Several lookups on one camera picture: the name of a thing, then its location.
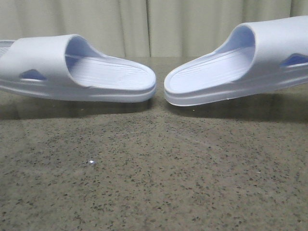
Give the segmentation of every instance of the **white slide sandal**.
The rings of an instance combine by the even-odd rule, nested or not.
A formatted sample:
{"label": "white slide sandal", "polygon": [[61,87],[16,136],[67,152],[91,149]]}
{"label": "white slide sandal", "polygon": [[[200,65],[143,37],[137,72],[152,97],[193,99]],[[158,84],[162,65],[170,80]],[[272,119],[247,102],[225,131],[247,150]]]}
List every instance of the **white slide sandal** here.
{"label": "white slide sandal", "polygon": [[154,72],[107,56],[79,35],[0,41],[0,90],[68,101],[133,103],[155,94]]}
{"label": "white slide sandal", "polygon": [[218,49],[171,71],[165,98],[192,106],[307,82],[308,16],[299,16],[238,25]]}

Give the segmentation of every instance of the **curtain fold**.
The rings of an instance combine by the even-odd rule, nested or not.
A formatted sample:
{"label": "curtain fold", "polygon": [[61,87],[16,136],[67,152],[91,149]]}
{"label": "curtain fold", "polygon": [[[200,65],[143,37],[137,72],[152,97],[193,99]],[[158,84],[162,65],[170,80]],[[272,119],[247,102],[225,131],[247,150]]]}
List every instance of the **curtain fold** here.
{"label": "curtain fold", "polygon": [[118,57],[200,56],[241,22],[305,14],[307,0],[0,0],[0,39],[76,33]]}

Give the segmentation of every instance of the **slide sandal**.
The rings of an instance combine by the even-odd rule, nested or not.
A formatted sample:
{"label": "slide sandal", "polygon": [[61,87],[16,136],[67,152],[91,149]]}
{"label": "slide sandal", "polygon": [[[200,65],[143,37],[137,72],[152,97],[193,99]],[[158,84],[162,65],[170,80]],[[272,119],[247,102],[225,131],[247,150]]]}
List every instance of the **slide sandal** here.
{"label": "slide sandal", "polygon": [[0,90],[68,101],[142,102],[155,94],[154,72],[107,56],[79,35],[0,41]]}
{"label": "slide sandal", "polygon": [[238,25],[218,49],[170,72],[165,98],[191,106],[307,82],[308,16],[299,16]]}

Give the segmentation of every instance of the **ventilation hole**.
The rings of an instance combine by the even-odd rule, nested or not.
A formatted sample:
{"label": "ventilation hole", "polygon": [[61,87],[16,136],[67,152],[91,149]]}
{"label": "ventilation hole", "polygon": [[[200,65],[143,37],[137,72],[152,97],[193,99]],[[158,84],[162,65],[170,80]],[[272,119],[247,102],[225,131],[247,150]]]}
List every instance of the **ventilation hole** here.
{"label": "ventilation hole", "polygon": [[20,78],[29,80],[46,80],[46,78],[37,70],[29,70],[21,73]]}
{"label": "ventilation hole", "polygon": [[301,54],[293,54],[280,64],[283,67],[289,67],[294,65],[308,64],[308,57]]}

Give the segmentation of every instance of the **speckled floor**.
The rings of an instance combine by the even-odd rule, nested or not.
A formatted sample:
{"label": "speckled floor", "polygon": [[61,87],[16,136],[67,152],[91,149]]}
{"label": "speckled floor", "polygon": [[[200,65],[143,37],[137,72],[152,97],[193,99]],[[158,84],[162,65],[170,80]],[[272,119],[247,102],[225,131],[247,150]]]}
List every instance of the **speckled floor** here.
{"label": "speckled floor", "polygon": [[308,84],[179,108],[0,92],[0,229],[308,230]]}

